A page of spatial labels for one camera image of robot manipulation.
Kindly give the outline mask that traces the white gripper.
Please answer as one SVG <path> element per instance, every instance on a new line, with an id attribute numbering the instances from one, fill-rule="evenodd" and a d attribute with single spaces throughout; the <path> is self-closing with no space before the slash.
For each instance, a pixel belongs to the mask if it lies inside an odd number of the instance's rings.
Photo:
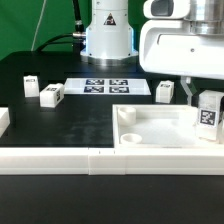
<path id="1" fill-rule="evenodd" d="M 145 72 L 182 76 L 191 106 L 197 92 L 191 77 L 224 80 L 224 37 L 195 35 L 184 20 L 149 20 L 140 33 L 139 62 Z"/>

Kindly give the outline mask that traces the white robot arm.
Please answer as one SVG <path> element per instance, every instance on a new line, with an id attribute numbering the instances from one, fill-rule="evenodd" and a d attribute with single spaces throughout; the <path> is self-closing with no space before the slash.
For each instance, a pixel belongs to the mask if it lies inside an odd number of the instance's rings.
<path id="1" fill-rule="evenodd" d="M 84 61 L 103 66 L 139 58 L 146 72 L 224 80 L 224 0 L 146 0 L 148 21 L 133 47 L 128 0 L 92 0 Z"/>

